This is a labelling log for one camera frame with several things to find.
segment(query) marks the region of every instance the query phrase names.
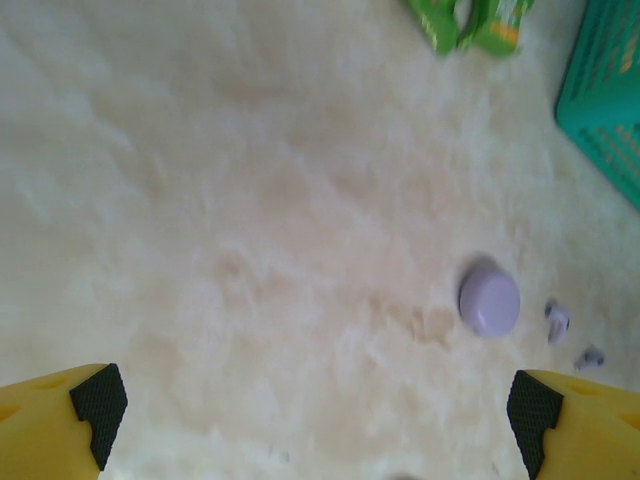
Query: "floor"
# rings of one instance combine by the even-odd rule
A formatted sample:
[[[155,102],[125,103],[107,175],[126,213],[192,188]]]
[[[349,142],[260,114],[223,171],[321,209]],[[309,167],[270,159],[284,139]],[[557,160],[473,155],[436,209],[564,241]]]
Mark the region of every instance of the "floor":
[[[117,362],[106,480],[526,478],[517,369],[640,389],[640,216],[553,121],[583,7],[498,61],[395,0],[2,0],[0,383]]]

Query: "green plastic crate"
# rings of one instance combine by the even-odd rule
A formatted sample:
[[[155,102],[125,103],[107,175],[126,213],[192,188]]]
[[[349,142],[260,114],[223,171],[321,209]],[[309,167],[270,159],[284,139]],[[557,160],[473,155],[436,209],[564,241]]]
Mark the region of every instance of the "green plastic crate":
[[[558,125],[640,209],[640,0],[590,0]]]

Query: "black textured grip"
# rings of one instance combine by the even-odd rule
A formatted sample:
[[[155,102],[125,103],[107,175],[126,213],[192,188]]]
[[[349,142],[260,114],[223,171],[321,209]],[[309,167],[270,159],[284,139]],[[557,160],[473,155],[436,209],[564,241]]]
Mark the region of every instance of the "black textured grip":
[[[91,424],[91,453],[104,470],[127,408],[120,371],[112,363],[69,392],[80,421]]]
[[[564,396],[519,370],[511,385],[507,415],[522,460],[535,479],[544,462],[542,437],[548,428],[556,428]]]

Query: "green toy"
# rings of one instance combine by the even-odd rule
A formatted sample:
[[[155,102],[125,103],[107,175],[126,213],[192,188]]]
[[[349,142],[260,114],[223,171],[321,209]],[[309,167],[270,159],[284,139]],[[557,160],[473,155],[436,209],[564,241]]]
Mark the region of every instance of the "green toy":
[[[457,0],[407,0],[417,15],[433,49],[440,55],[451,52],[458,43],[458,23],[454,16]]]
[[[474,0],[469,23],[459,36],[455,18],[458,0],[407,0],[436,53],[477,45],[494,55],[511,55],[518,48],[520,20],[534,0]]]
[[[511,55],[518,49],[520,20],[534,0],[475,0],[469,25],[458,41],[467,49],[477,45],[494,55]]]

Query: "small purple object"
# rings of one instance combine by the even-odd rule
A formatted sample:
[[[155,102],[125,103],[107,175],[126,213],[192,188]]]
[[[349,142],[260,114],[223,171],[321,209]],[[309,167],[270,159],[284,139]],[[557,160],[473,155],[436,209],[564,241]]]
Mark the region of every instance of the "small purple object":
[[[599,348],[589,345],[587,349],[582,352],[580,357],[573,364],[573,367],[580,371],[586,368],[598,368],[604,365],[604,353]]]
[[[460,287],[460,315],[476,333],[508,334],[520,314],[520,290],[511,275],[493,262],[473,267]]]
[[[547,320],[551,323],[549,343],[555,345],[562,342],[569,331],[569,323],[571,323],[569,310],[552,298],[547,302],[547,306],[544,309],[544,316],[547,317]]]

